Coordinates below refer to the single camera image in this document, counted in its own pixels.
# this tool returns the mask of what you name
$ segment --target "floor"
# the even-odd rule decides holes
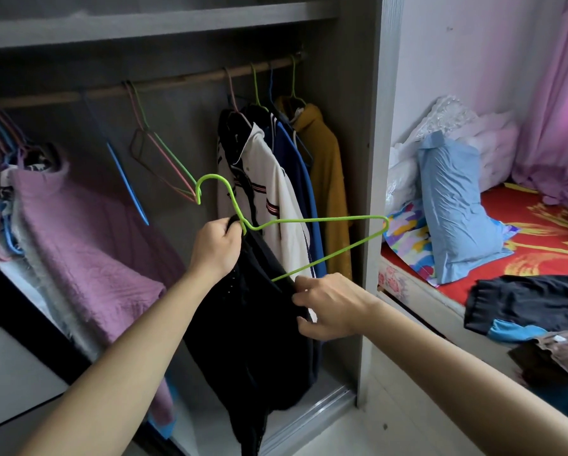
[[[295,456],[482,453],[391,360],[372,353],[366,410],[353,409]]]

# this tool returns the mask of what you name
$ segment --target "white jacket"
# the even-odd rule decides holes
[[[265,143],[264,137],[265,133],[254,124],[242,150],[241,163],[236,164],[243,168],[245,176],[252,183],[257,222],[263,225],[273,219],[302,219],[303,215],[298,207],[290,179]],[[242,214],[252,223],[249,199],[232,173],[232,169],[239,168],[229,168],[220,143],[216,158],[218,174],[229,181]],[[220,218],[235,214],[227,188],[221,182],[218,183],[217,207]],[[310,238],[306,224],[299,222],[274,224],[266,227],[262,232],[265,242],[286,272],[292,272],[309,264]],[[313,276],[312,268],[295,274],[292,276],[293,279],[296,275]]]

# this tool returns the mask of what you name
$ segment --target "wooden rod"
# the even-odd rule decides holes
[[[300,62],[304,59],[303,54],[296,54],[295,60]],[[270,68],[284,68],[292,65],[292,57],[267,60],[265,62],[257,62],[253,64],[257,72],[266,72]],[[229,68],[229,74],[232,77],[251,75],[252,68],[250,64],[240,67]],[[153,91],[157,89],[169,89],[178,86],[184,86],[193,83],[204,83],[206,81],[220,81],[226,79],[225,70],[220,68],[210,72],[189,73],[188,75],[167,76],[164,78],[156,78],[143,81],[135,81],[134,86],[140,92]],[[86,95],[89,99],[101,99],[105,97],[123,96],[127,94],[123,84],[112,86],[98,86],[87,88]],[[65,104],[82,100],[79,91],[62,91],[45,94],[31,94],[28,96],[3,97],[0,98],[0,108],[2,109],[21,109],[23,107],[47,106],[51,104]]]

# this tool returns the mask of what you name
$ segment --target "multicolored pillow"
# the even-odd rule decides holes
[[[400,211],[388,217],[389,229],[383,234],[383,241],[390,246],[421,278],[434,287],[436,281],[435,262],[432,249],[432,236],[427,228],[423,200],[406,203]],[[503,241],[516,235],[519,228],[503,224]]]

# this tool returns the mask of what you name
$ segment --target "wardrobe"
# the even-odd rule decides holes
[[[349,213],[382,214],[403,0],[0,0],[0,105],[31,137],[58,142],[117,171],[83,103],[7,104],[10,97],[73,92],[163,77],[219,71],[295,54],[296,94],[315,103],[339,140]],[[273,96],[289,94],[292,68],[273,72]],[[258,74],[265,94],[269,72]],[[252,76],[234,78],[253,96]],[[227,104],[225,80],[141,92],[151,128],[198,178],[216,172],[216,128]],[[153,224],[188,262],[193,238],[216,218],[216,183],[201,206],[181,201],[130,158],[136,128],[126,96],[93,99],[102,127]],[[357,221],[352,243],[382,227]],[[377,288],[380,240],[353,250],[354,280]],[[68,384],[88,366],[15,288],[0,303],[0,329]],[[301,403],[269,417],[263,455],[292,454],[345,410],[367,400],[370,343],[328,343],[318,383]],[[184,344],[168,369],[179,391],[177,424],[161,444],[144,424],[135,437],[155,454],[235,455],[228,416]]]

